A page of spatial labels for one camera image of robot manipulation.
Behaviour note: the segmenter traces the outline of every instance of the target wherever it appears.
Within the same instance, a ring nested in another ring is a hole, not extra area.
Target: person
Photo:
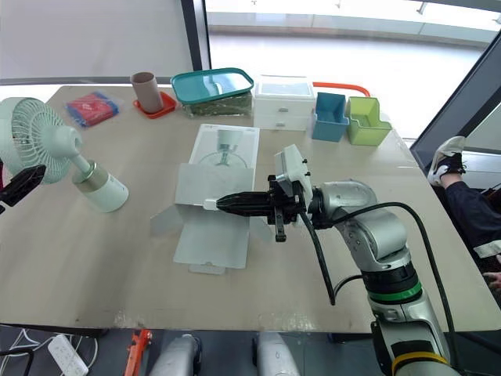
[[[483,274],[489,279],[489,287],[501,293],[501,213],[463,181],[465,143],[462,136],[445,141],[434,154],[427,178],[432,186],[444,188],[452,216],[480,263],[491,268]]]

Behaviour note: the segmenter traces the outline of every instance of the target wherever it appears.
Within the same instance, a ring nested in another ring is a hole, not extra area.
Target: drawer
[[[288,116],[277,114],[272,116],[254,114],[254,127],[261,129],[275,129],[282,131],[305,131],[311,124],[312,117]]]
[[[257,116],[286,115],[289,117],[310,116],[315,107],[315,100],[284,100],[264,99],[254,100],[254,114]]]

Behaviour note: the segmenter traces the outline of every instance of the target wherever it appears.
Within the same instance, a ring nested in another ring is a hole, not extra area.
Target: beige tabletop
[[[69,120],[64,103],[91,87],[62,87],[49,104]],[[0,218],[0,322],[64,327],[369,332],[373,319],[361,281],[329,304],[305,228],[286,228],[277,244],[251,237],[246,269],[196,274],[173,263],[180,232],[150,236],[150,217],[172,205],[179,164],[187,162],[200,123],[246,125],[246,117],[187,118],[181,110],[147,120],[130,106],[132,88],[106,88],[128,109],[81,131],[83,154],[101,162],[130,191],[123,208],[93,211],[70,176],[40,186]],[[401,201],[430,235],[456,329],[501,328],[501,312],[440,202],[395,132],[379,147],[312,140],[303,132],[261,130],[255,186],[267,188],[273,155],[295,143],[312,182],[353,178],[379,200]],[[395,209],[438,319],[445,317],[415,223]],[[319,232],[333,281],[358,273],[336,230]]]

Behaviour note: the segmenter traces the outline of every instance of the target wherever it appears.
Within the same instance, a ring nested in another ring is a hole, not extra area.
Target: desk fan
[[[59,182],[70,163],[77,167],[73,184],[101,212],[117,210],[128,189],[107,170],[80,155],[81,136],[48,105],[34,98],[8,98],[0,103],[0,159],[16,175],[44,165],[42,183]]]

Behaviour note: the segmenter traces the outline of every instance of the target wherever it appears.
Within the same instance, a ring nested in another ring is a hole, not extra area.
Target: shoe
[[[466,139],[462,136],[452,137],[445,141],[435,151],[430,171],[428,172],[428,182],[432,186],[441,186],[440,177],[445,174],[464,174],[462,152]]]

